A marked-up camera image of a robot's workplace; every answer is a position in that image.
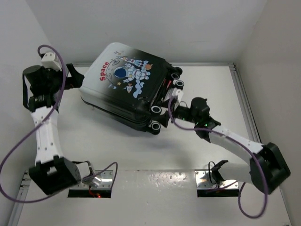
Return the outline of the grey lined suitcase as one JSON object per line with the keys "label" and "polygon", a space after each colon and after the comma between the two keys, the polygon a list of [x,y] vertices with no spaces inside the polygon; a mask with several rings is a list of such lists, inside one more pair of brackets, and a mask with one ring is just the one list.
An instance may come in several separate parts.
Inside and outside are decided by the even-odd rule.
{"label": "grey lined suitcase", "polygon": [[135,130],[160,133],[169,116],[162,113],[168,92],[183,89],[182,69],[165,59],[114,42],[84,75],[83,102]]}

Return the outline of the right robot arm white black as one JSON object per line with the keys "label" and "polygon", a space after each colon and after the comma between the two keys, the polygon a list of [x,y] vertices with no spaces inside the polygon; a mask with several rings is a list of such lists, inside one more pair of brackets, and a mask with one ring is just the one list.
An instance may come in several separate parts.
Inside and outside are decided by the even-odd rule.
{"label": "right robot arm white black", "polygon": [[218,145],[244,161],[243,164],[221,160],[211,169],[210,177],[220,184],[232,179],[254,185],[264,194],[271,194],[291,175],[278,146],[262,144],[242,137],[210,116],[207,100],[196,97],[190,107],[180,106],[176,96],[167,102],[168,114],[175,119],[194,124],[193,131],[203,140]]}

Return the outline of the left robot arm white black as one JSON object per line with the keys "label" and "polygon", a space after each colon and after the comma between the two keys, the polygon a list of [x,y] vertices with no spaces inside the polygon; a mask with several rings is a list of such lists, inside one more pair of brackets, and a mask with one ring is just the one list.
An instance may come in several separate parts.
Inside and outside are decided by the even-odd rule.
{"label": "left robot arm white black", "polygon": [[57,129],[60,91],[79,88],[84,75],[72,64],[71,76],[63,75],[57,63],[33,65],[23,70],[23,105],[31,113],[36,134],[35,165],[29,176],[46,194],[52,195],[79,184],[92,175],[89,161],[70,161],[63,156]]}

